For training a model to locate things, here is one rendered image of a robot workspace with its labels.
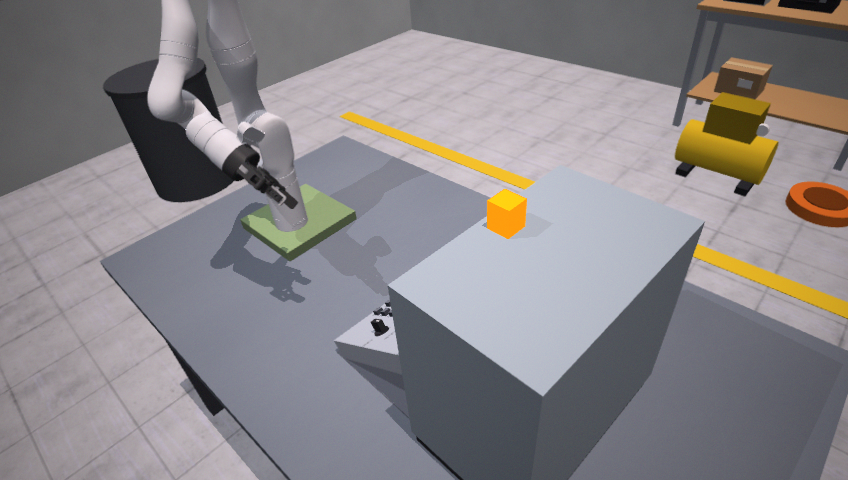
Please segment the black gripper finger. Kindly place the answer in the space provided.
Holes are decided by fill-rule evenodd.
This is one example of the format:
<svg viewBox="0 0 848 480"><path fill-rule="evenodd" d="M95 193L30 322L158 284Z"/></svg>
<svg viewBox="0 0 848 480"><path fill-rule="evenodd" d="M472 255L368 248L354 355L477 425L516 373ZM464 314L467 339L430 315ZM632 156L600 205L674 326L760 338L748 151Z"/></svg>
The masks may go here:
<svg viewBox="0 0 848 480"><path fill-rule="evenodd" d="M264 170L265 170L265 169L264 169ZM284 186L282 186L281 184L279 184L279 182L278 182L278 181L277 181L274 177L272 177L272 176L269 174L269 172L268 172L268 171L266 171L266 170L265 170L265 173L266 173L266 174L270 177L270 179L274 182L272 185L274 185L275 187L279 187L279 188L280 188L280 189L279 189L279 191L287 197L287 200L284 202L284 204L286 204L286 205L287 205L290 209L294 209L294 208L295 208L295 206L298 204L298 201L297 201L297 200L296 200L293 196L291 196L291 195L290 195L290 194L289 194L289 193L285 190L285 187L284 187Z"/></svg>
<svg viewBox="0 0 848 480"><path fill-rule="evenodd" d="M265 174L265 171L260 166L258 166L257 170L262 174L264 178L259 173L257 173L251 166L249 166L247 162L244 162L238 168L237 173L240 174L256 190L260 191L263 194L266 192L265 194L270 199L272 199L277 205L281 206L287 200L287 197L271 184L271 182L269 181L269 177ZM260 179L255 184L253 183L253 180L256 176Z"/></svg>

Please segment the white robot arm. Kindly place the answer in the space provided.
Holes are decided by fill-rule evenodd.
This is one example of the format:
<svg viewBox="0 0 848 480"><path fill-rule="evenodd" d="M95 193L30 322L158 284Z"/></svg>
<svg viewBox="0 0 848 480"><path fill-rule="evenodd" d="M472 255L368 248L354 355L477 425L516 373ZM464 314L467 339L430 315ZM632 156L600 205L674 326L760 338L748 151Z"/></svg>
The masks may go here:
<svg viewBox="0 0 848 480"><path fill-rule="evenodd" d="M298 201L290 209L266 195L276 228L284 232L302 228L308 217L293 163L290 131L282 118L266 111L258 93L257 55L238 0L207 0L206 22L207 42L238 121L237 135L214 118L198 98L182 89L185 78L196 70L197 25L189 0L161 1L159 62L147 96L151 113L181 125L187 138L221 170L238 146L259 148L262 159L258 166Z"/></svg>

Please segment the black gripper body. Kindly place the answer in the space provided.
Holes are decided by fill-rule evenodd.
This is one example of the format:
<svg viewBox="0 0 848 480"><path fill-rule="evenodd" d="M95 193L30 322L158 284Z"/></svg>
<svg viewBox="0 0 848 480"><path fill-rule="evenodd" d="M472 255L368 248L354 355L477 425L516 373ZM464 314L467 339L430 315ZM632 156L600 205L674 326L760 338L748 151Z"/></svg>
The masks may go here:
<svg viewBox="0 0 848 480"><path fill-rule="evenodd" d="M245 161L249 163L249 165L253 167L253 169L255 169L262 176L262 174L256 169L259 160L260 155L257 151L255 151L248 144L242 144L236 149L234 149L225 159L222 166L222 171L234 181L241 181L244 178L240 174L238 174L236 170Z"/></svg>

